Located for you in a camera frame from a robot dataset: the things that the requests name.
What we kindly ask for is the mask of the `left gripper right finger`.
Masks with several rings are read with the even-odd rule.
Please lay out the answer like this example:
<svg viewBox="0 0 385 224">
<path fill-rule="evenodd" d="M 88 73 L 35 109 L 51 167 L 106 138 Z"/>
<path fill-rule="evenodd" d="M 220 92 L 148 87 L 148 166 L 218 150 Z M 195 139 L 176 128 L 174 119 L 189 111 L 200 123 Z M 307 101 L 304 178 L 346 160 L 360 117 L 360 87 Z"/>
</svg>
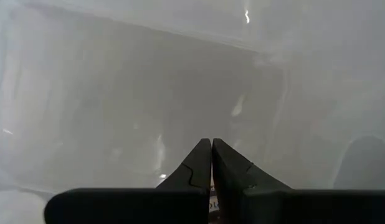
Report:
<svg viewBox="0 0 385 224">
<path fill-rule="evenodd" d="M 225 224 L 385 224 L 385 190 L 293 189 L 219 138 L 212 171 Z"/>
</svg>

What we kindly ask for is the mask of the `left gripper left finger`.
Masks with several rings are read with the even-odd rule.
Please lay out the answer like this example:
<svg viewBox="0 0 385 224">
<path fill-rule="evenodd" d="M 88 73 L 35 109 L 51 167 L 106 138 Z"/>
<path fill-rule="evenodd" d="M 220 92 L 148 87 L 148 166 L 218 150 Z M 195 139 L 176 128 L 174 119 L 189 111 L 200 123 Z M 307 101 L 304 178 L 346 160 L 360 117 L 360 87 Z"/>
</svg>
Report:
<svg viewBox="0 0 385 224">
<path fill-rule="evenodd" d="M 208 224 L 211 142 L 201 139 L 155 188 L 72 189 L 52 197 L 46 224 Z"/>
</svg>

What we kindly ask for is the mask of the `clear plastic bin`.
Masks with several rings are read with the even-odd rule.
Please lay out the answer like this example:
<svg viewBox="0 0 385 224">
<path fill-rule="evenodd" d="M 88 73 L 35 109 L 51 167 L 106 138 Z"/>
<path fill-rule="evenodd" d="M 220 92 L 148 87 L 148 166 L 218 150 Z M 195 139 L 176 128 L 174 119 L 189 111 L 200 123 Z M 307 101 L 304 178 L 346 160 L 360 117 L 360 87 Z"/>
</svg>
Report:
<svg viewBox="0 0 385 224">
<path fill-rule="evenodd" d="M 268 52 L 0 0 L 0 185 L 154 187 L 202 138 L 256 159 L 284 88 Z"/>
</svg>

